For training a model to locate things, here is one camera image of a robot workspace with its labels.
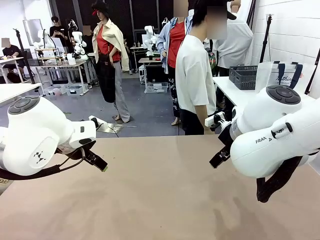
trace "black t-shirt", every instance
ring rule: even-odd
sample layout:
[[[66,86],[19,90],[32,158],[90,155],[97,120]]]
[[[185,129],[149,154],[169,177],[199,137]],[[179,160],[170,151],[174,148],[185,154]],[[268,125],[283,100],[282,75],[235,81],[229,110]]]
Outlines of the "black t-shirt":
[[[64,36],[68,37],[68,30],[63,26],[52,26],[50,27],[50,37],[52,37],[55,31],[62,33]],[[56,38],[61,40],[62,46],[66,47],[68,45],[69,40],[65,40],[65,38],[61,35],[56,35]]]
[[[5,56],[12,56],[14,53],[19,53],[19,55],[17,56],[17,58],[21,58],[22,54],[20,49],[15,46],[15,45],[11,45],[10,47],[6,47],[2,50],[3,54]]]

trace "black pants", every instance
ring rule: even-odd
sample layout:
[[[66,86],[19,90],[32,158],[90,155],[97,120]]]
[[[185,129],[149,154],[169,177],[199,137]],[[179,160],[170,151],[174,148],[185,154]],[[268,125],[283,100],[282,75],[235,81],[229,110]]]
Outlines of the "black pants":
[[[116,100],[116,70],[110,63],[109,55],[99,54],[96,75],[104,100],[107,103],[114,103]]]
[[[173,102],[173,115],[180,118],[180,107],[178,103],[177,87],[176,87],[176,69],[168,65],[168,82]]]
[[[229,68],[219,67],[220,77],[228,77],[230,74]],[[220,88],[216,89],[216,101],[218,103],[222,103],[224,100],[225,94],[221,91]],[[229,98],[225,97],[225,109],[223,110],[225,113],[225,117],[227,121],[232,120],[232,109],[234,109],[235,105],[229,100]]]
[[[182,123],[182,129],[185,132],[185,135],[204,135],[205,129],[202,126],[197,114],[193,112],[181,109],[180,117]]]

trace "red shirt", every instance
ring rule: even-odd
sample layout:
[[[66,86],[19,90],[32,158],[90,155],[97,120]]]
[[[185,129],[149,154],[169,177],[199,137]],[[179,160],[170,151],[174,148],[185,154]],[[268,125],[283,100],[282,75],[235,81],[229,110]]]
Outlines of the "red shirt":
[[[185,39],[185,22],[176,23],[174,28],[170,30],[170,45],[168,51],[168,65],[176,68],[176,60],[178,51],[182,41]]]
[[[104,27],[102,26],[100,28],[98,35],[96,36],[96,43],[98,44],[99,53],[107,55],[112,51],[112,49],[114,49],[115,46],[113,46],[111,43],[104,40],[104,38],[102,37],[103,29],[104,29]],[[121,55],[120,55],[119,51],[115,52],[115,54],[112,56],[112,59],[114,62],[121,61]]]

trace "gray floor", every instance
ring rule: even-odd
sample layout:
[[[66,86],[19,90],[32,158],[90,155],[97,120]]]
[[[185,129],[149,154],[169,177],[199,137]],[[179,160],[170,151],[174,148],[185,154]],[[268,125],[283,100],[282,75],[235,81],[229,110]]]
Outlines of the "gray floor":
[[[172,109],[172,98],[168,93],[145,94],[145,86],[141,85],[137,76],[123,76],[122,88],[125,99],[132,116],[130,126],[125,127],[118,135],[119,137],[152,137],[152,136],[175,136],[178,135],[178,127],[171,126],[174,120]],[[96,116],[108,123],[114,123],[113,116],[117,111],[113,104],[104,101],[99,87],[93,87],[84,96],[46,96],[57,107],[59,107],[68,119],[72,121],[87,120],[90,115]],[[8,105],[0,107],[0,126],[8,126]],[[111,133],[97,133],[98,138],[117,137]]]

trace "black patterned pants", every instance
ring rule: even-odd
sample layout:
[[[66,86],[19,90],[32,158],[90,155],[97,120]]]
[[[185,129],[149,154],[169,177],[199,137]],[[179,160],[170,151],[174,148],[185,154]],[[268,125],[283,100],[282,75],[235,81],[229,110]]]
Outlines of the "black patterned pants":
[[[173,101],[173,115],[180,118],[180,107],[178,103],[177,87],[176,87],[176,69],[168,65],[168,82]]]

